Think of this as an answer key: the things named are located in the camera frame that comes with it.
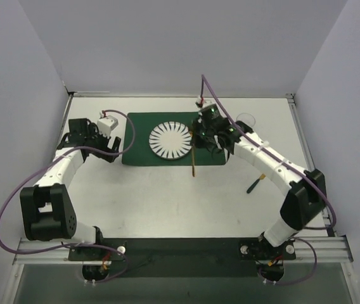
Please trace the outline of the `gold fork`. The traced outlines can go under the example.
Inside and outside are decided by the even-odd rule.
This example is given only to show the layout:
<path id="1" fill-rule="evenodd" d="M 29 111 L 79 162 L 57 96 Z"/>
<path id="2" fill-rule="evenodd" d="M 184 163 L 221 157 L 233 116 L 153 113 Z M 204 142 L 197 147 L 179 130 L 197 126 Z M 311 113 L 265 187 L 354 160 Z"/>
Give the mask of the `gold fork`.
<path id="1" fill-rule="evenodd" d="M 192 170 L 192 177 L 196 176 L 196 169 L 195 169 L 195 145 L 194 145 L 194 140 L 193 140 L 193 131 L 190 131 L 190 136 L 191 136 L 191 141 L 190 141 L 190 145 L 191 145 L 191 170 Z"/>

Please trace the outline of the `white plate with black stripes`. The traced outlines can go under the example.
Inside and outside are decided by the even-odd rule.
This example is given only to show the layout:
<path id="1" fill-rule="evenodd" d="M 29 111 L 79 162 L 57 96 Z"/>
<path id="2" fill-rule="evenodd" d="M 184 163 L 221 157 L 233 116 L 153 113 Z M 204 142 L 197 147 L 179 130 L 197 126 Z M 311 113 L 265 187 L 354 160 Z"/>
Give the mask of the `white plate with black stripes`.
<path id="1" fill-rule="evenodd" d="M 164 160 L 183 158 L 191 151 L 189 128 L 180 122 L 169 121 L 155 126 L 148 144 L 152 152 Z"/>

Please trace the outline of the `green handled gold knife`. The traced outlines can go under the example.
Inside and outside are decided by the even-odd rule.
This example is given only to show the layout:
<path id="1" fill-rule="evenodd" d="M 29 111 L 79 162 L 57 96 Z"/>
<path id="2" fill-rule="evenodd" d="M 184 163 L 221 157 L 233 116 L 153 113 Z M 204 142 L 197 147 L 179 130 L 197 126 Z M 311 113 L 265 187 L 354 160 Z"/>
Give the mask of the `green handled gold knife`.
<path id="1" fill-rule="evenodd" d="M 246 193 L 247 194 L 250 194 L 254 189 L 255 187 L 258 185 L 258 183 L 260 181 L 262 181 L 263 179 L 266 178 L 266 175 L 265 174 L 261 174 L 253 183 L 252 185 L 249 186 L 249 188 L 247 189 Z"/>

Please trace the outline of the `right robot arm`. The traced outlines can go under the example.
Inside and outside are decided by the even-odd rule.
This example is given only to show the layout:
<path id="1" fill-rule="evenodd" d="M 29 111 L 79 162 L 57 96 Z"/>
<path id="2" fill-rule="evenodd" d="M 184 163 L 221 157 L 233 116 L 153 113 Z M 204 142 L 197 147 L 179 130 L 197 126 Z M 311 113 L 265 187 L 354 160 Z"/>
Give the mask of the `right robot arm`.
<path id="1" fill-rule="evenodd" d="M 241 121 L 222 116 L 215 103 L 200 101 L 198 116 L 191 124 L 191 143 L 211 152 L 225 150 L 251 164 L 284 195 L 277 221 L 258 243 L 259 253 L 272 258 L 281 245 L 303 229 L 326 208 L 325 177 L 287 160 Z"/>

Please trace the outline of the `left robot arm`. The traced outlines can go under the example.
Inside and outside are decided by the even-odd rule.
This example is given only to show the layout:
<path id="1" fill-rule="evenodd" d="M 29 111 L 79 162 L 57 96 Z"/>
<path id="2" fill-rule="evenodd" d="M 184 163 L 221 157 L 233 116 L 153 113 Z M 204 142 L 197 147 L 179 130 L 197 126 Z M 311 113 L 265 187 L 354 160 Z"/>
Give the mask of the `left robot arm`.
<path id="1" fill-rule="evenodd" d="M 111 133 L 118 126 L 113 116 L 100 118 L 96 123 L 86 118 L 70 119 L 68 132 L 56 148 L 55 160 L 59 162 L 47 169 L 32 187 L 20 192 L 20 203 L 25 236 L 31 241 L 71 240 L 85 243 L 83 252 L 91 260 L 101 259 L 106 244 L 100 228 L 79 222 L 68 187 L 80 166 L 89 155 L 108 163 L 116 159 L 121 138 L 108 143 Z"/>

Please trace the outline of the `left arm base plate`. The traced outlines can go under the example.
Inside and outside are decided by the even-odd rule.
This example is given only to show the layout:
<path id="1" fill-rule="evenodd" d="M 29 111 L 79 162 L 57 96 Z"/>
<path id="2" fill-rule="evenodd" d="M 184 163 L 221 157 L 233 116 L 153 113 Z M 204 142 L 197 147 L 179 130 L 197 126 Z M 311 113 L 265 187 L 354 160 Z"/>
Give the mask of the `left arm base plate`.
<path id="1" fill-rule="evenodd" d="M 110 241 L 108 239 L 104 246 L 115 248 L 117 251 L 121 253 L 125 253 L 127 241 Z M 68 260 L 69 261 L 81 261 L 81 262 L 108 262 L 108 261 L 123 261 L 124 258 L 117 254 L 112 253 L 109 250 L 104 250 L 101 248 L 94 248 L 94 247 L 74 247 L 68 246 L 69 254 Z"/>

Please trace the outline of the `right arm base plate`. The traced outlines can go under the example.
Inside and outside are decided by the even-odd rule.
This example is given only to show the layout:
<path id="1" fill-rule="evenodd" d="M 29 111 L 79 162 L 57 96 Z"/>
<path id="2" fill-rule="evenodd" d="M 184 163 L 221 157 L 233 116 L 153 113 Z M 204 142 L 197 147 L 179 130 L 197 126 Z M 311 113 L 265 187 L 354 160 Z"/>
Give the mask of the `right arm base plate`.
<path id="1" fill-rule="evenodd" d="M 292 241 L 273 247 L 265 241 L 255 238 L 242 239 L 238 243 L 239 255 L 242 260 L 270 261 L 278 257 L 283 260 L 295 260 L 295 248 Z"/>

